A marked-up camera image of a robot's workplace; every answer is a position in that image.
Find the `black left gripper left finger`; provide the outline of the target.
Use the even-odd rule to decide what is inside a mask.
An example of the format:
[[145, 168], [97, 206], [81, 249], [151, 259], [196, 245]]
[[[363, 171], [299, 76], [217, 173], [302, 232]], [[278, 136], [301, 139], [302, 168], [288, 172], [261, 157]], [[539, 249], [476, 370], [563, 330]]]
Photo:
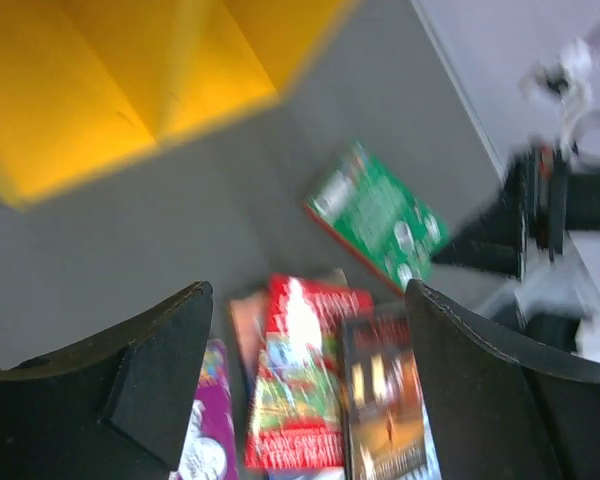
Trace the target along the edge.
[[165, 479], [178, 468], [213, 315], [195, 282], [0, 369], [0, 479]]

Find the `red 13-storey treehouse book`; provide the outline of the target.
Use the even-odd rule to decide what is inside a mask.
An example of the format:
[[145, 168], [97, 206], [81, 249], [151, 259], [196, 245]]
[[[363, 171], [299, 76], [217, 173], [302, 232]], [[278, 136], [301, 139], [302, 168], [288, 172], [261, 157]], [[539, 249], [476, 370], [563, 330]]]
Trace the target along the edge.
[[367, 290], [275, 274], [244, 448], [249, 469], [344, 465], [338, 334], [374, 307]]

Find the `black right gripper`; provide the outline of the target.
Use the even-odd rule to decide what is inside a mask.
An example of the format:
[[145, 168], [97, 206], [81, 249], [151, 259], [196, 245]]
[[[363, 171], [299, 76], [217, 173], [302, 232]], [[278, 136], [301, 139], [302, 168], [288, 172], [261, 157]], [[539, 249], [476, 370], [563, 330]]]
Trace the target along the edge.
[[530, 239], [553, 260], [572, 231], [600, 232], [600, 167], [575, 170], [558, 147], [535, 143], [513, 157], [494, 202], [432, 262], [522, 279]]

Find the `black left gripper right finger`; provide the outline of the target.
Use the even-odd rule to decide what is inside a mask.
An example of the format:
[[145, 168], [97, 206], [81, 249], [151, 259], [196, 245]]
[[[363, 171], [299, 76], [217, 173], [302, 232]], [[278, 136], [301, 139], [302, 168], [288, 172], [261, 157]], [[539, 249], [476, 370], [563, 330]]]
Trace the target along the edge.
[[600, 479], [600, 363], [421, 281], [405, 305], [443, 478]]

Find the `dark orange Edward Tulane book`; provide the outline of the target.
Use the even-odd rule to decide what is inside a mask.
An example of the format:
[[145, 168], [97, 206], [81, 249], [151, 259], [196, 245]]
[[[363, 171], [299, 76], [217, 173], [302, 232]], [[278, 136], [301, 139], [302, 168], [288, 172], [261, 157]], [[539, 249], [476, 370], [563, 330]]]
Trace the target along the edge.
[[425, 478], [423, 395], [405, 312], [344, 321], [340, 357], [345, 477]]

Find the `green red paperback book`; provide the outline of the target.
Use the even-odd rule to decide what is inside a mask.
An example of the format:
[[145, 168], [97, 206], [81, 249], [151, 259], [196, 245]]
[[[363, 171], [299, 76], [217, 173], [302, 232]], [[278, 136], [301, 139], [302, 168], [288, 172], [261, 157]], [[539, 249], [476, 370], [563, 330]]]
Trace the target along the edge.
[[353, 142], [309, 191], [310, 216], [396, 291], [424, 280], [448, 243], [443, 220], [361, 143]]

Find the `purple white paperback book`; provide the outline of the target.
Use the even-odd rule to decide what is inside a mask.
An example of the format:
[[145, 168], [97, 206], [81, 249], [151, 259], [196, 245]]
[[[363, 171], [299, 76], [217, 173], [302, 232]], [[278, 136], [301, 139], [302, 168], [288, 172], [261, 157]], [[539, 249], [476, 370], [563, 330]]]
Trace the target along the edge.
[[237, 479], [226, 347], [207, 342], [180, 463], [170, 479]]

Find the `blue book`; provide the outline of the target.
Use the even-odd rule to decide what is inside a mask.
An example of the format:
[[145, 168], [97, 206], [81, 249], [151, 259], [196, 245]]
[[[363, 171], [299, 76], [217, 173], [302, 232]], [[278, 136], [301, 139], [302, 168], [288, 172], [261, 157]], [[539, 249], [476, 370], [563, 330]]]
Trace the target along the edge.
[[[318, 278], [301, 278], [303, 283], [310, 284], [316, 290], [349, 290], [344, 272], [335, 269]], [[258, 371], [260, 348], [267, 326], [269, 310], [269, 291], [267, 286], [249, 291], [246, 295], [231, 299], [228, 303], [229, 316], [232, 320], [235, 337], [241, 354], [242, 370], [247, 386], [252, 388]]]

